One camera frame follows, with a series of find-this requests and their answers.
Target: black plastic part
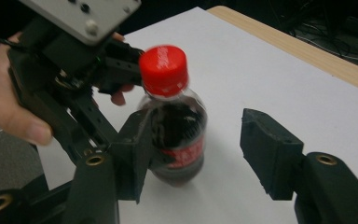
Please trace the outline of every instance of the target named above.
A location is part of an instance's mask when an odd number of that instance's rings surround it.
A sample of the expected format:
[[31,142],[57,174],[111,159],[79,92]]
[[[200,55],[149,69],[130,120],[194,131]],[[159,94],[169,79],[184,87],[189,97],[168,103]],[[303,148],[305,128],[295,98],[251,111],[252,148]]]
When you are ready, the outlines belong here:
[[0,191],[0,224],[21,224],[30,221],[26,195],[19,189]]
[[27,26],[21,45],[28,50],[8,53],[20,104],[52,127],[74,163],[93,150],[90,142],[108,149],[117,131],[93,102],[91,85],[105,93],[123,84],[141,85],[137,62],[142,51],[112,38],[85,46],[42,18]]
[[303,159],[304,144],[269,115],[245,108],[241,148],[261,185],[273,200],[291,200],[295,190],[294,165]]
[[321,224],[322,219],[318,207],[313,200],[296,197],[295,212],[298,224]]
[[132,113],[108,152],[115,158],[118,199],[138,203],[150,161],[158,153],[152,144],[150,112]]
[[304,162],[304,176],[322,223],[358,223],[358,179],[342,160],[311,152]]
[[62,224],[119,223],[113,160],[95,153],[76,164]]
[[33,224],[57,224],[62,222],[72,182],[40,194],[30,201],[30,210],[26,214]]

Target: dark liquid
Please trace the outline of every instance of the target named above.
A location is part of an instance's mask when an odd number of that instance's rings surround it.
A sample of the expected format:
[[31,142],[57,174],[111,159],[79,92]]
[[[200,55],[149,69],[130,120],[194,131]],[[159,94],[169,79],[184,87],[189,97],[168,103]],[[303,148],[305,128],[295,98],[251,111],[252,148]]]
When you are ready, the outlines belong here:
[[[206,112],[196,99],[186,97],[154,109],[151,119],[155,147],[165,154],[172,151],[179,155],[186,152],[190,155],[185,154],[189,159],[182,162],[174,161],[152,171],[162,181],[172,186],[182,186],[200,171],[203,164],[203,147],[200,147],[203,146]],[[190,148],[195,147],[197,150],[190,153]]]

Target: plastic bottle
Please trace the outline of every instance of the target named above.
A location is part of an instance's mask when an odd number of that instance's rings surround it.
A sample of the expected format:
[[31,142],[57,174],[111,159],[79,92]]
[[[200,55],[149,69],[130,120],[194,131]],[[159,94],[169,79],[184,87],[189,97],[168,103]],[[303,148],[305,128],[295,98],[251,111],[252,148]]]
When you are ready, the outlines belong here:
[[153,144],[174,161],[152,169],[160,180],[180,187],[200,171],[204,161],[205,107],[188,87],[185,53],[157,46],[139,61],[146,95],[140,109],[152,109]]

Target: red bottle cap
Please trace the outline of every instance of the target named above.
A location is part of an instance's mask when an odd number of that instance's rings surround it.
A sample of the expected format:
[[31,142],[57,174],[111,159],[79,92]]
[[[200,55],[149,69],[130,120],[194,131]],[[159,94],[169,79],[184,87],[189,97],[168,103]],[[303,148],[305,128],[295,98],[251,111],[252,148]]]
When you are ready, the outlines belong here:
[[157,46],[139,60],[144,88],[153,95],[170,97],[188,85],[185,53],[175,46]]

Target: table edge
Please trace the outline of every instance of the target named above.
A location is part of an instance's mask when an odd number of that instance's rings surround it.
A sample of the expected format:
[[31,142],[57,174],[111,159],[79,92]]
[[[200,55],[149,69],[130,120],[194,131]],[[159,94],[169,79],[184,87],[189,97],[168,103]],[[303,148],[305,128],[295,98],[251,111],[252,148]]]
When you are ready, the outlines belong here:
[[207,9],[207,11],[298,59],[358,87],[358,65],[340,59],[231,8],[217,6]]

